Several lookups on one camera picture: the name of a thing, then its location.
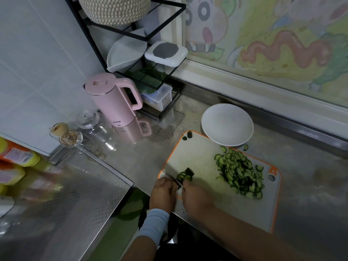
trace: kettle handle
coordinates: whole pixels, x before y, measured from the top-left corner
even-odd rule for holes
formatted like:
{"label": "kettle handle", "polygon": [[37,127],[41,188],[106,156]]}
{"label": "kettle handle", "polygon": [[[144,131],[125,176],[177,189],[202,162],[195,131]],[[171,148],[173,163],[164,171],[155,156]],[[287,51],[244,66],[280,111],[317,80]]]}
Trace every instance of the kettle handle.
{"label": "kettle handle", "polygon": [[[117,83],[116,86],[118,88],[130,88],[137,104],[132,104],[129,105],[129,107],[134,111],[134,110],[139,110],[143,107],[143,100],[140,97],[140,94],[134,84],[134,82],[130,79],[130,78],[118,78],[117,79]],[[126,92],[124,90],[120,90],[122,96],[124,97],[124,99],[126,100],[126,102],[130,102]]]}

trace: yellow bottle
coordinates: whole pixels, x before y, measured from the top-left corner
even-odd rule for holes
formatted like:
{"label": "yellow bottle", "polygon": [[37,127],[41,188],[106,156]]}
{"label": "yellow bottle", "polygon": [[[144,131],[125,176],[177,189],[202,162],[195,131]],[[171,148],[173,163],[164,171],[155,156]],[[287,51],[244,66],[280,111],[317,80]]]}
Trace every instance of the yellow bottle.
{"label": "yellow bottle", "polygon": [[0,137],[0,159],[22,167],[32,167],[41,157],[28,148]]}

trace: cutting board hole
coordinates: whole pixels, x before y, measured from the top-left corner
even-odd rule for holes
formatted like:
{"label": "cutting board hole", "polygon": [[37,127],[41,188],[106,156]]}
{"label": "cutting board hole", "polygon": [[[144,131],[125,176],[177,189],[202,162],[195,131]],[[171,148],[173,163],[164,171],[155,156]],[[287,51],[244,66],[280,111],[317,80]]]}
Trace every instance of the cutting board hole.
{"label": "cutting board hole", "polygon": [[268,175],[267,175],[267,179],[268,179],[270,182],[275,182],[275,181],[276,181],[276,176],[273,175],[273,174],[268,174]]}

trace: light blue arm sleeve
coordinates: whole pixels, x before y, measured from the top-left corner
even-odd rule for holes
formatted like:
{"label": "light blue arm sleeve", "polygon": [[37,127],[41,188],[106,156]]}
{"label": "light blue arm sleeve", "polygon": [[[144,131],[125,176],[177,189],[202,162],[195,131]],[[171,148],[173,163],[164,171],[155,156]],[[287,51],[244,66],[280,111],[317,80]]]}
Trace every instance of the light blue arm sleeve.
{"label": "light blue arm sleeve", "polygon": [[158,247],[168,220],[169,214],[166,211],[161,209],[150,210],[138,236],[145,235],[150,237]]}

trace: metal shelf rack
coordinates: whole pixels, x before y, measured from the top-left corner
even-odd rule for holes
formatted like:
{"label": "metal shelf rack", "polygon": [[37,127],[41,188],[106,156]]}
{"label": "metal shelf rack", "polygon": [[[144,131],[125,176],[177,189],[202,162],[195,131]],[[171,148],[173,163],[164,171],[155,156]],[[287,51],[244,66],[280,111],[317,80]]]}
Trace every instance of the metal shelf rack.
{"label": "metal shelf rack", "polygon": [[[90,34],[90,31],[89,31],[89,28],[87,26],[97,26],[97,27],[100,27],[100,28],[103,28],[103,29],[106,29],[106,30],[109,30],[109,31],[112,31],[112,32],[116,32],[118,34],[122,34],[122,35],[125,35],[125,36],[129,36],[131,38],[135,38],[135,39],[138,39],[138,40],[142,40],[142,41],[146,41],[148,42],[152,37],[154,37],[155,34],[157,34],[159,31],[161,31],[165,26],[167,26],[171,21],[173,21],[177,16],[179,16],[183,11],[185,11],[186,9],[186,5],[183,4],[183,3],[177,3],[177,2],[172,2],[172,1],[167,1],[167,0],[151,0],[151,2],[154,2],[154,3],[158,3],[154,8],[152,8],[149,12],[151,13],[152,11],[154,11],[156,8],[158,8],[160,5],[170,5],[170,6],[174,6],[174,7],[178,7],[180,8],[178,11],[176,11],[171,17],[169,17],[166,21],[164,21],[161,25],[159,25],[155,30],[153,30],[149,35],[147,36],[140,36],[140,35],[136,35],[136,34],[133,34],[133,33],[130,33],[130,32],[127,32],[126,30],[128,28],[132,28],[132,30],[136,30],[137,27],[136,27],[136,22],[133,22],[131,23],[128,27],[124,28],[123,30],[120,30],[120,29],[116,29],[114,27],[111,27],[111,26],[105,26],[105,25],[100,25],[100,24],[97,24],[93,21],[91,21],[88,17],[86,18],[82,18],[81,14],[80,14],[80,11],[82,10],[82,7],[79,3],[78,0],[76,1],[73,1],[73,0],[65,0],[71,10],[71,12],[73,13],[76,21],[78,22],[79,26],[81,27],[84,35],[86,36],[89,44],[91,45],[94,53],[96,54],[96,56],[98,57],[98,60],[100,61],[100,63],[102,64],[105,72],[109,72],[107,70],[107,64],[104,60],[104,58],[102,57],[102,54],[100,53],[96,43],[94,42],[93,38],[92,38],[92,35]],[[139,61],[141,61],[142,63],[142,66],[145,67],[146,65],[146,62],[145,62],[145,57],[142,56],[141,59],[139,59]],[[148,86],[152,89],[155,89],[155,90],[158,90],[165,82],[166,83],[169,83],[172,87],[173,87],[173,95],[172,95],[172,102],[162,111],[162,112],[159,112],[158,110],[150,107],[149,105],[145,104],[144,103],[144,106],[143,108],[140,110],[142,111],[143,113],[151,116],[152,118],[155,118],[155,119],[158,119],[160,120],[161,117],[163,117],[163,115],[168,111],[168,108],[170,108],[174,103],[175,101],[178,99],[178,97],[180,96],[181,94],[181,89],[182,87],[179,86],[179,87],[176,87],[175,84],[177,84],[176,82],[173,82],[173,84],[171,84],[169,81],[174,81],[171,77],[172,73],[177,69],[178,67],[174,68],[170,74],[166,75],[166,77],[161,80],[161,83],[158,85],[158,86],[153,86],[151,84],[147,84],[147,83],[144,83],[142,81],[142,79],[140,80],[136,80],[132,77],[129,77],[128,75],[126,75],[125,73],[127,71],[125,71],[125,73],[121,73],[119,71],[116,71],[115,73],[119,74],[119,75],[122,75],[124,77],[127,77],[127,78],[130,78],[134,81],[137,81],[137,82],[140,82],[142,84],[144,84],[145,86]]]}

